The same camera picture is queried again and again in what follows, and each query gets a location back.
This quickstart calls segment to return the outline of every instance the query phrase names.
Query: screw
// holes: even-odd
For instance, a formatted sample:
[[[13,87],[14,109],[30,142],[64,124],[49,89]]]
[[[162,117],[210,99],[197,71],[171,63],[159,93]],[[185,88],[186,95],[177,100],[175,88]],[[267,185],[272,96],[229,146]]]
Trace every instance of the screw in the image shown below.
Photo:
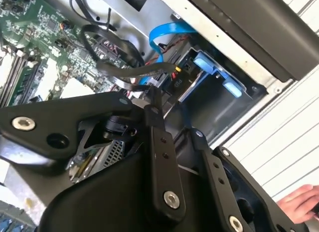
[[[196,135],[199,137],[203,137],[203,133],[201,133],[200,131],[196,131]]]
[[[178,209],[179,207],[179,198],[172,191],[166,191],[164,193],[164,201],[169,207],[171,207],[174,210]]]
[[[163,153],[163,157],[164,157],[165,159],[168,159],[168,158],[169,158],[169,156],[168,156],[167,153]]]
[[[243,225],[240,223],[240,221],[236,217],[230,216],[229,222],[230,222],[230,225],[233,227],[233,229],[236,232],[243,232],[244,231]]]
[[[35,128],[35,121],[24,116],[14,118],[11,124],[14,128],[20,131],[31,131]]]
[[[158,112],[159,112],[159,110],[158,110],[156,107],[152,107],[151,110],[152,110],[154,113],[156,113],[156,114],[158,114]]]
[[[125,104],[125,105],[128,104],[127,100],[125,100],[125,99],[123,99],[123,98],[120,99],[120,102],[123,103],[123,104]]]
[[[226,151],[225,149],[223,149],[223,154],[225,155],[225,156],[229,156],[229,152],[228,151]]]

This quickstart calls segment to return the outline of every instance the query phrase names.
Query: metal grille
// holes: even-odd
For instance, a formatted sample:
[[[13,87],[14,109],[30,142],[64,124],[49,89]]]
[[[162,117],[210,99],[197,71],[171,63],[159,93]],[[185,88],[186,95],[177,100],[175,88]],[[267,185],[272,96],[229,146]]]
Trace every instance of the metal grille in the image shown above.
[[[103,164],[104,168],[109,167],[110,165],[118,162],[123,157],[123,142],[121,141],[114,141],[109,148],[109,154]]]

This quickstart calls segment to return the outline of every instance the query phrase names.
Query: black metal arm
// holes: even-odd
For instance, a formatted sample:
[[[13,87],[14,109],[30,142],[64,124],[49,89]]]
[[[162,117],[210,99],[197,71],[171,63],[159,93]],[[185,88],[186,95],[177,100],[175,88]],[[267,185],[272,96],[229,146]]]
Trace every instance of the black metal arm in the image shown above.
[[[42,200],[47,208],[38,231],[304,231],[227,149],[212,153],[189,123],[173,140],[160,94],[150,90],[144,108],[112,92],[0,110],[0,157],[29,184],[59,178],[71,157],[112,140],[139,145]]]

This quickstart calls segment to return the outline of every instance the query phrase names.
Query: power cable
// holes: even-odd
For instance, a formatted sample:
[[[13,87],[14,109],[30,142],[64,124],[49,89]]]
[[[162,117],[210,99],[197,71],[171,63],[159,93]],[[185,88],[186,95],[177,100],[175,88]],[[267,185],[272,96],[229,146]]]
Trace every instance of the power cable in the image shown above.
[[[87,8],[85,7],[84,3],[82,2],[82,0],[75,0],[76,3],[78,4],[80,10],[82,11],[82,13],[85,15],[85,16],[82,16],[81,14],[79,14],[75,8],[74,8],[74,5],[73,5],[73,0],[69,0],[69,5],[72,9],[72,11],[74,11],[74,13],[76,13],[80,18],[82,18],[83,20],[86,20],[88,21],[89,23],[91,24],[95,24],[95,25],[100,25],[100,26],[108,26],[108,28],[112,31],[116,31],[117,29],[111,25],[110,23],[104,23],[104,22],[99,22],[99,21],[96,21],[92,18],[91,14],[89,13],[89,11],[87,10]]]
[[[99,26],[96,25],[85,25],[82,27],[80,31],[80,38],[83,41],[85,49],[90,53],[94,61],[99,61],[100,58],[90,45],[89,41],[87,40],[86,33],[94,33],[106,40],[108,40],[111,44],[117,46],[122,52],[124,52],[127,61],[135,60],[139,66],[145,65],[145,62],[140,54],[140,52],[136,49],[136,47],[130,43],[129,41],[122,40],[118,36],[116,36],[114,33],[110,31],[103,30]]]

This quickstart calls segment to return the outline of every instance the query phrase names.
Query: black bracket arm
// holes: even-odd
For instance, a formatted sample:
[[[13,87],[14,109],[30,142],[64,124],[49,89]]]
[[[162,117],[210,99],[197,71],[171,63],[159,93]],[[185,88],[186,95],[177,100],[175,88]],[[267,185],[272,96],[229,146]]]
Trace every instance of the black bracket arm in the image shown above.
[[[88,127],[94,128],[111,115],[126,115],[131,109],[131,101],[116,92],[2,108],[0,157],[43,172],[62,172],[78,149],[81,122],[90,120]],[[100,144],[110,141],[103,133],[99,136]]]
[[[144,107],[147,145],[147,174],[150,178],[150,219],[175,225],[186,214],[172,135],[165,130],[160,91],[150,88],[151,104]]]

